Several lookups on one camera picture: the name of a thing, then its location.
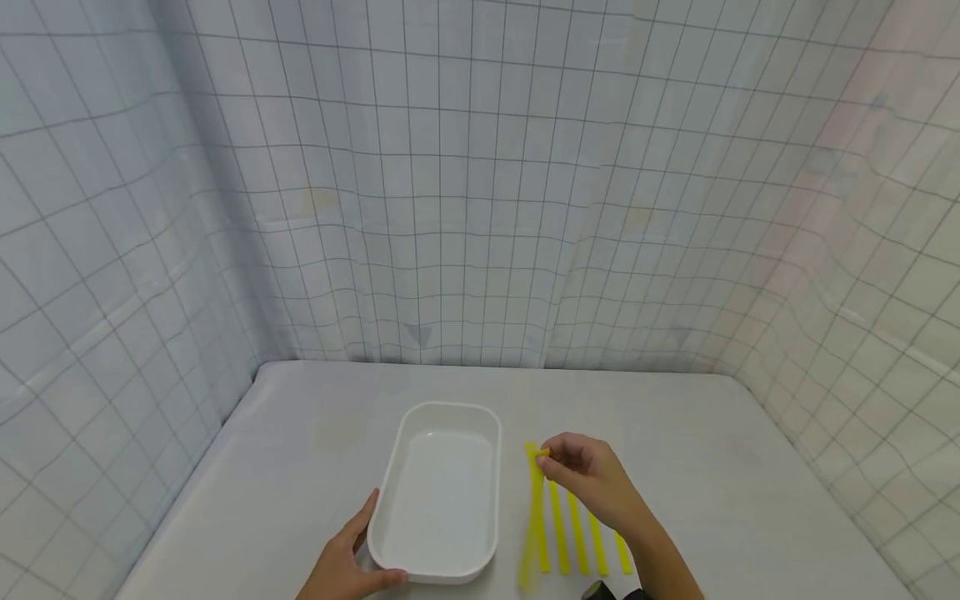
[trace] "table surface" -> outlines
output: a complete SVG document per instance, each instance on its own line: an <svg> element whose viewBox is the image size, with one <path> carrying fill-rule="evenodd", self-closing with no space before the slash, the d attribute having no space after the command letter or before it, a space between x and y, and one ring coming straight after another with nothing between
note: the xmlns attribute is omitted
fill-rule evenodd
<svg viewBox="0 0 960 600"><path fill-rule="evenodd" d="M294 598L426 400L500 417L499 544L470 584L385 598L520 598L524 443L565 430L610 442L711 600L909 597L729 377L297 361L260 369L117 598ZM606 581L622 597L636 580L618 570ZM546 574L538 596L579 598L595 578Z"/></svg>

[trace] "backdrop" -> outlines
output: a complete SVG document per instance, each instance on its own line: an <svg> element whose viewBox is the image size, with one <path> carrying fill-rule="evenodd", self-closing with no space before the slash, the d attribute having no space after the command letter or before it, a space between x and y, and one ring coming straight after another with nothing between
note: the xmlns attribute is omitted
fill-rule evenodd
<svg viewBox="0 0 960 600"><path fill-rule="evenodd" d="M955 598L958 7L3 3L0 596L110 596L315 358L730 374Z"/></svg>

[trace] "yellow plastic stick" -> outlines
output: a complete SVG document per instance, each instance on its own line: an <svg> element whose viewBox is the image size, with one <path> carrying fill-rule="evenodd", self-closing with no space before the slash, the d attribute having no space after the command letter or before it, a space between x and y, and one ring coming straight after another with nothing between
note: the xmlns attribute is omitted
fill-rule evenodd
<svg viewBox="0 0 960 600"><path fill-rule="evenodd" d="M633 575L634 564L630 560L630 553L627 552L627 542L615 531L613 535L616 537L616 553L620 555L620 566L623 568L623 574Z"/></svg>
<svg viewBox="0 0 960 600"><path fill-rule="evenodd" d="M533 451L536 450L536 448L534 444L528 444L526 446L527 462L530 466L530 520L527 523L527 539L523 544L523 556L520 558L520 571L517 574L517 582L523 590L524 597L527 598L535 597L537 595L537 589L540 586L540 572L537 571L535 567L534 558L534 555L537 553L537 515L534 509L536 505L533 502L533 497L536 495L538 484L538 469Z"/></svg>
<svg viewBox="0 0 960 600"><path fill-rule="evenodd" d="M543 471L537 465L537 457L543 456L544 452L549 450L528 450L530 456L530 480L533 487L533 504L530 509L530 518L534 521L534 527L537 535L537 546L540 550L540 571L550 572L550 556L546 549L546 526L543 523Z"/></svg>
<svg viewBox="0 0 960 600"><path fill-rule="evenodd" d="M590 513L590 532L593 534L593 549L597 555L597 573L601 576L610 575L607 568L607 556L603 551L603 539L600 537L600 521Z"/></svg>
<svg viewBox="0 0 960 600"><path fill-rule="evenodd" d="M557 530L557 560L560 561L560 572L566 575L570 572L570 559L566 556L566 533L564 516L560 512L560 493L553 481L550 482L550 504L553 506L553 527Z"/></svg>
<svg viewBox="0 0 960 600"><path fill-rule="evenodd" d="M573 523L573 543L577 546L577 562L580 563L580 572L590 574L590 562L587 560L587 545L584 543L584 530L580 526L580 510L577 509L577 496L567 492L570 502L570 521Z"/></svg>

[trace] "left hand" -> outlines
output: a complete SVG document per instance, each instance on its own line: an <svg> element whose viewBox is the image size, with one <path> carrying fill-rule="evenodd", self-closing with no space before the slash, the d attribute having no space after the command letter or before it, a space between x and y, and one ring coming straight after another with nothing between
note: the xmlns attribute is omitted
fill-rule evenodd
<svg viewBox="0 0 960 600"><path fill-rule="evenodd" d="M379 495L380 490L373 490L360 512L326 544L297 600L360 600L406 583L406 571L365 571L354 557L367 539L367 525Z"/></svg>

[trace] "white plastic tray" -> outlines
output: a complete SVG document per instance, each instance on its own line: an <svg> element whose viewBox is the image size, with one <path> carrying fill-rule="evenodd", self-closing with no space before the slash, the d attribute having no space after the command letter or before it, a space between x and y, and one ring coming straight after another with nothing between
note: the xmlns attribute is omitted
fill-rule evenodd
<svg viewBox="0 0 960 600"><path fill-rule="evenodd" d="M464 584L493 557L500 419L470 404L425 402L400 422L370 524L373 560L410 581Z"/></svg>

